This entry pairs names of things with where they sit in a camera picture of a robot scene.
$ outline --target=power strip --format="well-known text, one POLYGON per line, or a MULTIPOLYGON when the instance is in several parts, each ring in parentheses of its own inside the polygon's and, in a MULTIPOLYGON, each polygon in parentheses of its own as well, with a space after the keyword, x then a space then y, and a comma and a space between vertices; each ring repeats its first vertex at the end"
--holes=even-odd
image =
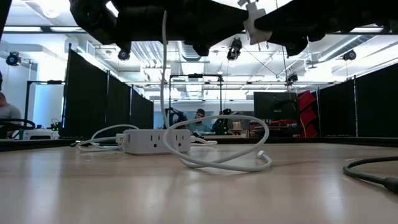
MULTIPOLYGON (((130 129, 123 135, 117 136, 121 149, 136 156, 170 154, 163 144, 163 135, 166 130, 130 129)), ((181 153, 187 153, 191 147, 191 132, 186 129, 173 130, 170 134, 169 144, 178 148, 181 153)))

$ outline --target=black partition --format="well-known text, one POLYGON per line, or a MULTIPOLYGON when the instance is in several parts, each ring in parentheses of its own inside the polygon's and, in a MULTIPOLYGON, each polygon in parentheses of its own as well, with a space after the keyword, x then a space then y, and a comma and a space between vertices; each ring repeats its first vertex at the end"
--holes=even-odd
POLYGON ((398 64, 356 79, 359 137, 398 137, 398 64))
MULTIPOLYGON (((131 87, 112 75, 108 82, 108 107, 106 109, 106 126, 130 123, 130 91, 131 87)), ((115 128, 105 133, 115 136, 128 128, 115 128)))
POLYGON ((130 123, 139 129, 154 128, 154 103, 145 99, 134 89, 131 92, 130 123))
POLYGON ((62 138, 90 138, 106 126, 108 74, 70 50, 65 77, 62 138))
POLYGON ((320 90, 322 136, 356 136, 354 81, 320 90))

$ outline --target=table surface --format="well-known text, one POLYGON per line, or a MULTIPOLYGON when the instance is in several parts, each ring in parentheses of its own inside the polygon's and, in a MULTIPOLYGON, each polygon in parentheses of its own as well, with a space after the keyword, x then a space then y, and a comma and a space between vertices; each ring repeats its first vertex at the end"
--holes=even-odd
MULTIPOLYGON (((248 145, 195 148, 215 159, 248 145)), ((63 147, 0 153, 0 223, 398 223, 398 195, 349 178, 355 159, 398 149, 268 144, 263 172, 185 168, 175 156, 81 153, 63 147)), ((229 162, 253 166, 255 153, 229 162)), ((396 176, 398 163, 357 170, 396 176)))

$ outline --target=white cable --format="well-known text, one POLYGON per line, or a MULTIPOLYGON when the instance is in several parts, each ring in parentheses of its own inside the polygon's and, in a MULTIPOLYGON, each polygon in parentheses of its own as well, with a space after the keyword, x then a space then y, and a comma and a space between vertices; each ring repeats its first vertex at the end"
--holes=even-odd
POLYGON ((90 139, 87 141, 79 142, 76 147, 79 148, 83 152, 103 152, 103 151, 110 151, 114 150, 114 148, 107 148, 107 149, 83 149, 81 146, 88 143, 99 142, 99 141, 110 141, 116 140, 116 137, 106 137, 106 138, 98 138, 98 139, 90 139))
POLYGON ((199 118, 199 119, 194 119, 191 121, 183 121, 180 123, 177 123, 173 126, 170 127, 169 121, 167 119, 166 113, 165 113, 165 108, 164 108, 164 83, 165 83, 165 71, 166 71, 166 66, 167 66, 167 37, 166 37, 166 23, 167 23, 167 11, 164 12, 163 16, 163 24, 162 24, 162 41, 163 41, 163 72, 162 72, 162 83, 160 84, 160 107, 162 109, 162 116, 165 122, 165 126, 167 128, 166 132, 163 135, 163 143, 164 145, 171 151, 171 153, 175 154, 178 156, 181 160, 181 162, 186 165, 187 167, 190 168, 202 168, 202 167, 214 167, 214 168, 219 168, 219 169, 226 169, 226 170, 235 170, 235 171, 241 171, 241 172, 257 172, 264 170, 272 165, 272 160, 263 152, 260 151, 259 154, 257 155, 259 158, 264 159, 267 161, 266 164, 261 165, 261 166, 253 166, 253 167, 241 167, 241 166, 231 166, 231 165, 224 165, 221 164, 222 162, 230 161, 232 159, 241 157, 243 155, 246 155, 252 151, 255 151, 257 148, 261 147, 265 141, 268 139, 269 136, 269 129, 268 126, 265 122, 262 120, 252 117, 252 116, 243 116, 243 115, 219 115, 219 116, 209 116, 209 117, 204 117, 204 118, 199 118), (198 159, 193 159, 191 157, 188 157, 180 152, 178 152, 176 149, 174 149, 172 146, 169 145, 169 143, 166 141, 168 139, 168 135, 170 132, 183 125, 187 125, 190 123, 195 123, 199 121, 203 121, 205 119, 218 119, 218 118, 224 118, 224 119, 247 119, 247 120, 254 120, 257 121, 259 124, 261 124, 264 127, 265 133, 264 137, 253 147, 250 149, 247 149, 245 151, 233 154, 232 156, 228 156, 222 159, 218 159, 212 162, 207 162, 207 161, 201 161, 198 159))
MULTIPOLYGON (((91 137, 91 140, 94 140, 94 139, 95 139, 95 136, 97 136, 99 133, 102 133, 103 131, 107 131, 107 130, 113 129, 113 128, 124 128, 124 127, 133 128, 133 129, 139 129, 139 128, 137 128, 136 126, 131 125, 131 124, 117 124, 117 125, 113 125, 113 126, 110 126, 110 127, 107 127, 107 128, 104 128, 104 129, 101 129, 101 130, 95 132, 95 133, 93 134, 93 136, 91 137)), ((97 149, 102 149, 102 151, 118 150, 118 149, 119 149, 118 146, 114 146, 114 147, 109 147, 109 146, 108 146, 108 147, 106 147, 106 146, 103 147, 103 146, 99 146, 99 145, 94 144, 94 141, 88 142, 88 143, 90 143, 92 146, 94 146, 94 147, 97 148, 97 149)))

